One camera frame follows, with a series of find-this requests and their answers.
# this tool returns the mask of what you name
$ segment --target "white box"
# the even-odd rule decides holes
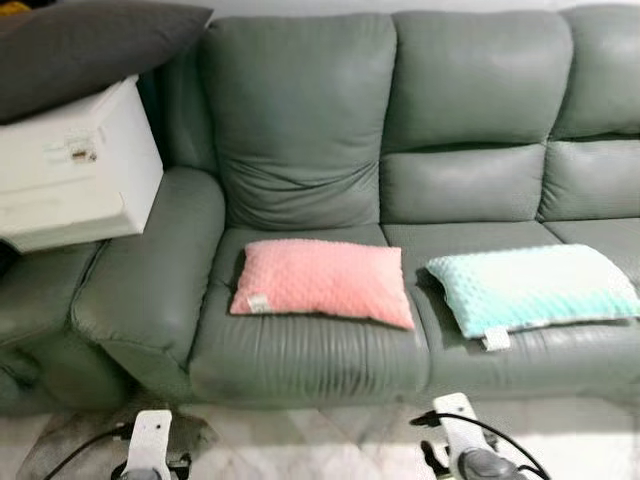
[[[136,81],[0,127],[0,238],[27,252],[142,233],[162,162]]]

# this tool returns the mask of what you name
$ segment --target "pillow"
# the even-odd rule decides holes
[[[401,250],[287,239],[250,243],[231,313],[311,313],[413,329]]]
[[[0,124],[164,63],[210,17],[208,8],[144,1],[63,3],[0,17]]]
[[[555,323],[640,316],[629,279],[586,245],[554,245],[429,260],[466,338]]]

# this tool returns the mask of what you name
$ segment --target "floor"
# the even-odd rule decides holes
[[[83,440],[141,407],[134,402],[111,414],[0,419],[0,480],[41,480]],[[585,398],[475,402],[474,408],[529,449],[554,480],[640,480],[637,409]],[[175,433],[182,445],[173,442],[170,450],[194,453],[193,480],[434,479],[418,445],[424,438],[440,447],[443,442],[437,431],[408,425],[421,413],[400,405],[281,412],[186,406],[174,413],[172,426],[172,442]],[[56,478],[108,479],[126,448],[106,441]],[[512,452],[504,443],[500,449]]]

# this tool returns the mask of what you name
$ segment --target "white and blue pillow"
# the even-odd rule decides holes
[[[627,276],[586,245],[452,255],[426,267],[444,285],[466,338],[496,327],[516,331],[640,316]]]

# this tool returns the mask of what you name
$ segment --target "green leather sofa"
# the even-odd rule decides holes
[[[134,382],[69,312],[100,246],[20,258],[0,276],[0,415],[115,408]]]
[[[77,364],[108,356],[170,401],[255,408],[637,392],[638,319],[487,353],[423,265],[585,243],[640,292],[639,21],[632,6],[215,21],[154,73],[166,174],[145,233],[69,285],[66,331],[91,352]],[[244,246],[292,237],[402,247],[415,331],[229,315]],[[122,378],[101,369],[95,384]]]

